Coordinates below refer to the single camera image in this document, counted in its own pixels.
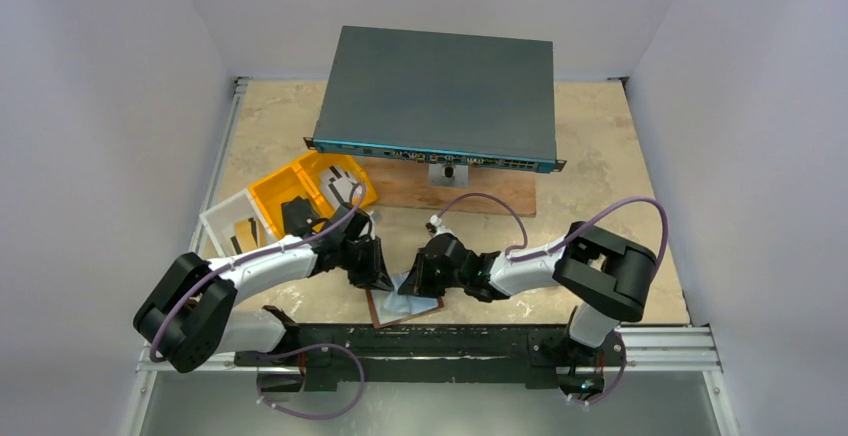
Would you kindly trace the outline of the brown leather card holder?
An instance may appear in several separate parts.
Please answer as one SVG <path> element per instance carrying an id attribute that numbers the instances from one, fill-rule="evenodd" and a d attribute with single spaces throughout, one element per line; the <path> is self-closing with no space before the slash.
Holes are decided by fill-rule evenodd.
<path id="1" fill-rule="evenodd" d="M 409 272 L 391 276 L 391 291 L 367 290 L 369 314 L 374 328 L 380 329 L 418 318 L 444 307 L 441 298 L 400 295 L 398 289 Z"/>

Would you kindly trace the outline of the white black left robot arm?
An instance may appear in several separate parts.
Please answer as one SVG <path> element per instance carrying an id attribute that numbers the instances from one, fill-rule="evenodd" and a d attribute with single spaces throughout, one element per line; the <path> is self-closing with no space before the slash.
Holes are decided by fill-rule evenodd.
<path id="1" fill-rule="evenodd" d="M 154 362 L 180 373 L 212 355 L 293 350 L 299 328 L 282 310 L 241 311 L 245 300 L 284 283 L 342 269 L 359 289 L 390 291 L 380 239 L 363 210 L 342 204 L 318 233 L 288 235 L 236 257 L 178 256 L 133 317 Z"/>

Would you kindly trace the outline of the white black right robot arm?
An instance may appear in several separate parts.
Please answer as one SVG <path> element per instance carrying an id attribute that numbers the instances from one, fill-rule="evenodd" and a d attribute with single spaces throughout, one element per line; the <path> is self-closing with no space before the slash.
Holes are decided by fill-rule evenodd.
<path id="1" fill-rule="evenodd" d="M 512 253 L 466 248 L 442 225 L 420 248 L 398 286 L 404 296 L 438 298 L 451 288 L 482 302 L 562 286 L 581 299 L 567 334 L 579 345 L 598 348 L 622 322 L 641 321 L 660 261 L 650 249 L 582 221 L 544 246 Z"/>

